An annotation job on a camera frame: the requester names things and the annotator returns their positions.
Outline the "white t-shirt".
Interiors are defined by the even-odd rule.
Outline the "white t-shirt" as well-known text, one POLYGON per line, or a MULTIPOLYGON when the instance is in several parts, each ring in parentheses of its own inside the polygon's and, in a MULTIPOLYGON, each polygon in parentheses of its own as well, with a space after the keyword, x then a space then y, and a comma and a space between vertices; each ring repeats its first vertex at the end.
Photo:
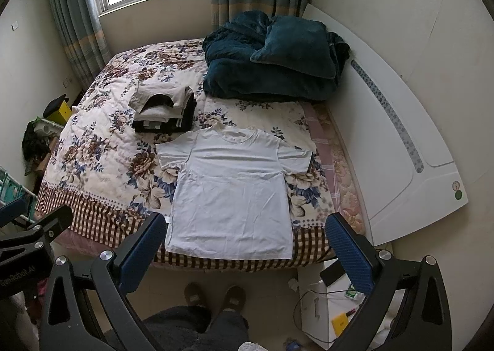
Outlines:
POLYGON ((203 259, 289 260, 293 234, 286 175, 312 152, 260 129, 207 128, 156 146, 178 178, 167 252, 203 259))

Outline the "stack of folded clothes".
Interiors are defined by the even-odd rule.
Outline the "stack of folded clothes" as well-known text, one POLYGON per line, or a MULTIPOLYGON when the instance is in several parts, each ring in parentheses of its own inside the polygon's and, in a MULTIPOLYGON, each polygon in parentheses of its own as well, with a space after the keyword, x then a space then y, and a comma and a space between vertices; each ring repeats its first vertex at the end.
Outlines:
POLYGON ((132 128, 138 133, 185 133, 192 129, 196 105, 193 90, 187 85, 141 82, 129 102, 135 111, 132 128))

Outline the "teal plastic crate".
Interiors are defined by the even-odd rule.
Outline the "teal plastic crate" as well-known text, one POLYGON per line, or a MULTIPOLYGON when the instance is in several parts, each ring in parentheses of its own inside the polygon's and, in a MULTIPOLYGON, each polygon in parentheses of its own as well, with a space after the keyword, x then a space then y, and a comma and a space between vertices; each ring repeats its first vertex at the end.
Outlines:
POLYGON ((6 169, 0 169, 1 205, 6 205, 17 199, 23 199, 27 204, 27 211, 22 217, 33 223, 37 196, 21 183, 15 180, 6 169))

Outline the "floral fleece bed blanket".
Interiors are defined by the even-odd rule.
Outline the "floral fleece bed blanket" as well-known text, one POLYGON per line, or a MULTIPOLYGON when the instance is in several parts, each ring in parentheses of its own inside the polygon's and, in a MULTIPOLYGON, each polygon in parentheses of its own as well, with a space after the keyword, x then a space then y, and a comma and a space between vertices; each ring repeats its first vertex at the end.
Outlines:
POLYGON ((202 41, 179 40, 121 52, 96 77, 60 135, 36 206, 42 215, 61 205, 72 209, 73 223, 60 239, 64 247, 94 255, 120 245, 152 212, 169 213, 178 172, 160 167, 156 145, 171 136, 137 133, 129 102, 141 83, 184 79, 197 102, 194 129, 216 123, 256 128, 311 150, 313 158, 307 173, 286 179, 294 240, 290 260, 200 259, 160 249, 156 264, 258 272, 307 266, 332 256, 323 226, 336 205, 336 186, 329 179, 330 157, 314 108, 208 97, 203 92, 207 68, 202 41))

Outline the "yellow sticky note pad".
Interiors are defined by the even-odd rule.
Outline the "yellow sticky note pad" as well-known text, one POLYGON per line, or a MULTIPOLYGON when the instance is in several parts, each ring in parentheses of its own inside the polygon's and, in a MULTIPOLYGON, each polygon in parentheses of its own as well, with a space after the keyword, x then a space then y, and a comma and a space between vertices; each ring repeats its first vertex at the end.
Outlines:
POLYGON ((334 318, 332 318, 331 323, 333 326, 333 332, 338 338, 348 325, 347 313, 343 312, 335 316, 334 318))

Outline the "white bedside cabinet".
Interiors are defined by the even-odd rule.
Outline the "white bedside cabinet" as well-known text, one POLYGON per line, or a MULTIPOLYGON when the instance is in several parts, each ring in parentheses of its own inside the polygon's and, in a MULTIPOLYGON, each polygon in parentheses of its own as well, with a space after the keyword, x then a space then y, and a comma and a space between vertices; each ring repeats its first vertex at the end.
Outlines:
POLYGON ((327 264, 328 260, 325 260, 298 269, 300 328, 324 350, 328 350, 337 339, 333 332, 332 318, 345 312, 348 320, 352 320, 366 300, 366 296, 351 284, 347 274, 326 287, 319 273, 327 264))

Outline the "black smartphone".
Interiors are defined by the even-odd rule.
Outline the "black smartphone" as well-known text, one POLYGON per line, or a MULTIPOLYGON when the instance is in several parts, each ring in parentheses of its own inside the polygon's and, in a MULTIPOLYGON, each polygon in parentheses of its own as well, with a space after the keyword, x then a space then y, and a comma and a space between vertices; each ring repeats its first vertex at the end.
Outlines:
POLYGON ((320 278, 326 287, 333 285, 345 274, 346 272, 338 259, 329 260, 326 267, 319 273, 320 278))

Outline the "yellow black bag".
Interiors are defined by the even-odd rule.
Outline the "yellow black bag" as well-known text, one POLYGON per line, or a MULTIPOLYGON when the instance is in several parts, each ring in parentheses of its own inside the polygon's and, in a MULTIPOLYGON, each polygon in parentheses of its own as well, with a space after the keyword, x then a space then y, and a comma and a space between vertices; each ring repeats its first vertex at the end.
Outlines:
POLYGON ((66 125, 72 115, 68 100, 65 94, 52 100, 44 109, 43 118, 61 126, 66 125))

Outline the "left brown slipper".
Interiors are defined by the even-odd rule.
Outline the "left brown slipper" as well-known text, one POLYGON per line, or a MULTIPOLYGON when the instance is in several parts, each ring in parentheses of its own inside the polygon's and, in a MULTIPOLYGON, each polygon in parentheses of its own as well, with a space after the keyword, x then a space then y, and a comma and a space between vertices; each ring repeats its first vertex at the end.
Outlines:
POLYGON ((202 287, 196 282, 191 282, 185 286, 184 297, 188 306, 208 308, 208 301, 202 287))

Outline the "brown slipper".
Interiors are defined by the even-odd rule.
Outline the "brown slipper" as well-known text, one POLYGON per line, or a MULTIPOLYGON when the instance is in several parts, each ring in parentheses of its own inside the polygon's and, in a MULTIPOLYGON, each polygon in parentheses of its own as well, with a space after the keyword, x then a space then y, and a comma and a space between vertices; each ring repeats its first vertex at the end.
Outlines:
POLYGON ((220 311, 242 312, 245 306, 245 302, 245 290, 237 285, 231 286, 224 296, 220 311))
POLYGON ((188 306, 208 308, 208 301, 202 287, 196 282, 191 282, 185 286, 184 297, 188 306))

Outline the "white bed headboard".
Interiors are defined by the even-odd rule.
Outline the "white bed headboard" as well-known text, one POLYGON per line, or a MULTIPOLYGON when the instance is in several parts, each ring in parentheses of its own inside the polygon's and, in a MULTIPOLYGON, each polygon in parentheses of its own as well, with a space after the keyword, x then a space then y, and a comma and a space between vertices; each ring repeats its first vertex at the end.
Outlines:
POLYGON ((368 240, 387 244, 467 205, 446 142, 402 78, 319 8, 307 5, 303 16, 320 21, 350 47, 327 109, 357 181, 368 240))

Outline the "right brown slipper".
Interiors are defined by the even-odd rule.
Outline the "right brown slipper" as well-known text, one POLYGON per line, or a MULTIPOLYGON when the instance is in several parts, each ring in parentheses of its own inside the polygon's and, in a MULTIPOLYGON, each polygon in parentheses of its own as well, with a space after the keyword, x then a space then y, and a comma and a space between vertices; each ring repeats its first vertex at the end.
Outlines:
POLYGON ((237 285, 231 286, 224 296, 220 311, 242 312, 245 306, 245 302, 245 290, 237 285))

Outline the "left teal striped curtain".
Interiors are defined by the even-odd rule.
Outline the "left teal striped curtain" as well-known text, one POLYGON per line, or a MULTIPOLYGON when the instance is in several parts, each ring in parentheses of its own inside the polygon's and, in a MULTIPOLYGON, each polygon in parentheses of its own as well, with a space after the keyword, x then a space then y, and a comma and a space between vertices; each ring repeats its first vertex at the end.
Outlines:
POLYGON ((96 0, 48 0, 66 57, 83 89, 111 59, 96 0))

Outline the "dark teal plush blanket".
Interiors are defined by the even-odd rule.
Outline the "dark teal plush blanket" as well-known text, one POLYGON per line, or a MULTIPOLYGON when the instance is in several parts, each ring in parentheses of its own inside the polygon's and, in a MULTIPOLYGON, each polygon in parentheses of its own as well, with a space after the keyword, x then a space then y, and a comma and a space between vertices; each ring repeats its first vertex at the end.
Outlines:
POLYGON ((255 103, 322 102, 335 92, 350 47, 320 21, 246 11, 203 41, 211 97, 255 103))

